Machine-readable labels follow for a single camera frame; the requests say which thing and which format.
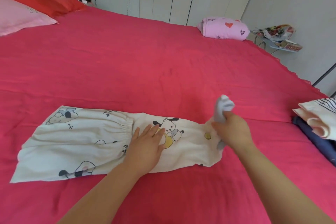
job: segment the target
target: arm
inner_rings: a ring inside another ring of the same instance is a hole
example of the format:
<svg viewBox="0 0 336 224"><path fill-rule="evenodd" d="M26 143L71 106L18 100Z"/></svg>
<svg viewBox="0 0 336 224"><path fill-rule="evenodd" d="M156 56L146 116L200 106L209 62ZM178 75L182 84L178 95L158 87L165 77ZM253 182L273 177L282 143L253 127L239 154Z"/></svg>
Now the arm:
<svg viewBox="0 0 336 224"><path fill-rule="evenodd" d="M137 180L151 171L159 161L164 149L164 145L159 143L165 129L155 134L158 128L158 125L153 128L148 125L140 137L137 128L124 162L108 173L58 223L111 223Z"/></svg>
<svg viewBox="0 0 336 224"><path fill-rule="evenodd" d="M257 149L245 120L232 112L223 114L227 121L224 124L214 122L212 126L238 155L272 224L334 224L328 215Z"/></svg>

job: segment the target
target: pink pillow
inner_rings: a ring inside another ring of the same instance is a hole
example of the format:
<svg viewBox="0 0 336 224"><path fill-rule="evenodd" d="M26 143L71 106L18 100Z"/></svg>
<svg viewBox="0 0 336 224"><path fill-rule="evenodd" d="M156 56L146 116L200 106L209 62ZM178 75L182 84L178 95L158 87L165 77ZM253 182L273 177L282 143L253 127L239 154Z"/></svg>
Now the pink pillow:
<svg viewBox="0 0 336 224"><path fill-rule="evenodd" d="M205 37L240 41L245 40L250 33L248 27L240 20L219 17L204 18L198 29Z"/></svg>
<svg viewBox="0 0 336 224"><path fill-rule="evenodd" d="M0 36L8 35L26 27L57 23L48 15L14 0L0 0Z"/></svg>

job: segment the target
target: person's left hand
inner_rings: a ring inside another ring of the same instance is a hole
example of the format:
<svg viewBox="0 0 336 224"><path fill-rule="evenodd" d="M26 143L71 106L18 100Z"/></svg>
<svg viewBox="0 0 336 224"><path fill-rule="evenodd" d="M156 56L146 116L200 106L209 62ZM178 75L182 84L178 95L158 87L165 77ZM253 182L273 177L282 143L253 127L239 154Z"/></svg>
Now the person's left hand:
<svg viewBox="0 0 336 224"><path fill-rule="evenodd" d="M162 128L157 134L159 125L152 127L149 124L139 136L140 129L137 128L128 146L124 165L139 177L149 173L158 163L164 144L159 145L165 132Z"/></svg>

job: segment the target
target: heart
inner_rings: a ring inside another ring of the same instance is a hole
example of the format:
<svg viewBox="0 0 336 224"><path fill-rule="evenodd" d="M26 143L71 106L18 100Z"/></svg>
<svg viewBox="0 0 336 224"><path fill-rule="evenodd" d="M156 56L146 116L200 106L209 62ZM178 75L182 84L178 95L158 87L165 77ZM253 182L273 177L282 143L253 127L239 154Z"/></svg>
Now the heart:
<svg viewBox="0 0 336 224"><path fill-rule="evenodd" d="M233 23L227 23L227 22L225 22L225 26L227 26L228 28L231 28L233 26Z"/></svg>

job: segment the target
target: white wall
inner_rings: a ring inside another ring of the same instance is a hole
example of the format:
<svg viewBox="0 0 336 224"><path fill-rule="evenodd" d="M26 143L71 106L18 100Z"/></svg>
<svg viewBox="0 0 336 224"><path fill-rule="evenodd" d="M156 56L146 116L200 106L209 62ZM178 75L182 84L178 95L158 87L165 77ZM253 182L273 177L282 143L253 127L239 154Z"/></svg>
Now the white wall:
<svg viewBox="0 0 336 224"><path fill-rule="evenodd" d="M274 56L302 79L315 82L336 63L336 0L250 0L242 21L250 30L280 24L295 27L292 40L303 49ZM336 91L336 69L317 88L327 95Z"/></svg>

